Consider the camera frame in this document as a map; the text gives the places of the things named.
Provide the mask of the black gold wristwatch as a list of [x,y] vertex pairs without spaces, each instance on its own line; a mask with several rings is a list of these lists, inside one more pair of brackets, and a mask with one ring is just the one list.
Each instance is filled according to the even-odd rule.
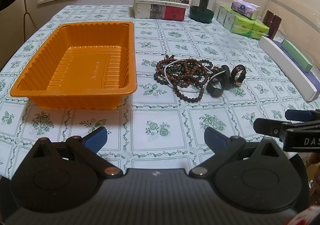
[[231,71],[231,76],[229,78],[231,84],[241,87],[244,79],[246,78],[246,73],[244,65],[236,65]]

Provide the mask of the black fitness band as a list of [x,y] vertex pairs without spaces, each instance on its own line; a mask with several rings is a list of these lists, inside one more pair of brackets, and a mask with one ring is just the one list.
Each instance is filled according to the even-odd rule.
[[220,68],[215,69],[206,86],[208,94],[213,98],[220,97],[225,90],[230,88],[230,77],[231,71],[227,65],[222,65]]

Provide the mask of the orange plastic tray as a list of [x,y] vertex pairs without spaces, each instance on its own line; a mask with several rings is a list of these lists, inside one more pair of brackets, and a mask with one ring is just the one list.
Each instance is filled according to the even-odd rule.
[[43,108],[114,109],[136,89],[134,24],[79,22],[57,27],[27,63],[10,95]]

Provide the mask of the long white box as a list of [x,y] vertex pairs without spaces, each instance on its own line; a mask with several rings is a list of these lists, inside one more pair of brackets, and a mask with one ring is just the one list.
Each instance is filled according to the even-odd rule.
[[319,97],[319,78],[311,71],[302,70],[282,48],[281,43],[262,37],[259,46],[278,65],[305,101],[310,102]]

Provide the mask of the light green small box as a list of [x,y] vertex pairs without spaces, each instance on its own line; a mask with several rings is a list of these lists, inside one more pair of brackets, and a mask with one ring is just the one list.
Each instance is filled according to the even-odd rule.
[[289,55],[291,55],[293,60],[301,67],[302,70],[305,72],[311,71],[312,63],[292,42],[284,39],[281,46]]

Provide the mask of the dark brown wooden box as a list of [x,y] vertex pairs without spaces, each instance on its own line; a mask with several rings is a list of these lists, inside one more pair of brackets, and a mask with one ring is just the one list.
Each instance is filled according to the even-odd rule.
[[267,10],[264,18],[263,18],[263,24],[265,24],[268,28],[268,38],[273,40],[279,26],[281,24],[282,18],[277,16],[276,14],[272,13],[271,11]]

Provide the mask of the green tissue pack bundle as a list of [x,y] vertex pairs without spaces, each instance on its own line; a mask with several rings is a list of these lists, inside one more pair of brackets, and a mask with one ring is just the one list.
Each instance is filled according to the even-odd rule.
[[219,3],[216,4],[214,18],[230,33],[256,40],[267,37],[270,29],[262,22],[249,19]]

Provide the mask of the purple tissue pack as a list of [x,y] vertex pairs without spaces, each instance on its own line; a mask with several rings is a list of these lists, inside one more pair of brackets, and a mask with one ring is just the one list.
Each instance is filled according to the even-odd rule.
[[260,6],[244,0],[233,0],[231,9],[251,20],[256,20]]

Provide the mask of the dark green glass humidifier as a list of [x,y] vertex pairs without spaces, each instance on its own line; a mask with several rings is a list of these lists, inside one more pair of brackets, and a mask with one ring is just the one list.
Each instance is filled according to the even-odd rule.
[[215,7],[216,0],[191,0],[189,18],[201,23],[211,23]]

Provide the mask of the thick white red book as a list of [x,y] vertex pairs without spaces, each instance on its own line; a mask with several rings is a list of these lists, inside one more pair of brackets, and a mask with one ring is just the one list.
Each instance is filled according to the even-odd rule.
[[183,21],[189,5],[159,0],[134,0],[133,12],[136,19],[161,19]]

